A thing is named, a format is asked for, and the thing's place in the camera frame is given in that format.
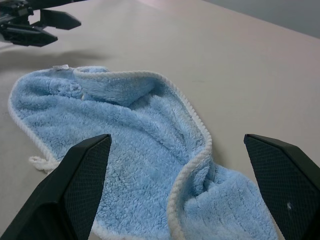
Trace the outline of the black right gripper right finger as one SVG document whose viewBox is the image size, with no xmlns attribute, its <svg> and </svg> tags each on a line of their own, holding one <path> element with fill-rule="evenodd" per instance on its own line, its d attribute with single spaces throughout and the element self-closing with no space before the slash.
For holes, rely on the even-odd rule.
<svg viewBox="0 0 320 240">
<path fill-rule="evenodd" d="M 299 147 L 246 134 L 262 198 L 285 240 L 320 240 L 320 167 Z"/>
</svg>

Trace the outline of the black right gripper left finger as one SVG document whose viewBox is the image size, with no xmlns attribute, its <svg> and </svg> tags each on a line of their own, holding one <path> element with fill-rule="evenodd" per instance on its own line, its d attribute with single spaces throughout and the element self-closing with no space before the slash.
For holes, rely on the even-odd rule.
<svg viewBox="0 0 320 240">
<path fill-rule="evenodd" d="M 71 147 L 37 185 L 0 240 L 88 240 L 111 144 L 111 135 L 102 134 Z"/>
</svg>

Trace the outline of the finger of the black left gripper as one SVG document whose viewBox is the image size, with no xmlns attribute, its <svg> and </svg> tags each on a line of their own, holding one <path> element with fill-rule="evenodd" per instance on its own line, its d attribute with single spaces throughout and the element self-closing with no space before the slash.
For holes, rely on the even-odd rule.
<svg viewBox="0 0 320 240">
<path fill-rule="evenodd" d="M 58 40 L 40 27 L 11 23 L 0 24 L 0 35 L 2 41 L 19 46 L 43 47 Z"/>
<path fill-rule="evenodd" d="M 78 19 L 67 12 L 48 9 L 40 10 L 39 23 L 44 28 L 53 27 L 61 30 L 71 30 L 82 25 Z"/>
</svg>

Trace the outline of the light blue fluffy towel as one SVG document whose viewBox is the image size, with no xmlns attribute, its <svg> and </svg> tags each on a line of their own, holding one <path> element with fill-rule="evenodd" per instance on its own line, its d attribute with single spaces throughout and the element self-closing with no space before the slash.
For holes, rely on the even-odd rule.
<svg viewBox="0 0 320 240">
<path fill-rule="evenodd" d="M 278 240 L 255 183 L 213 160 L 212 137 L 166 77 L 100 66 L 22 76 L 9 114 L 53 171 L 75 144 L 112 143 L 92 231 L 102 240 Z"/>
</svg>

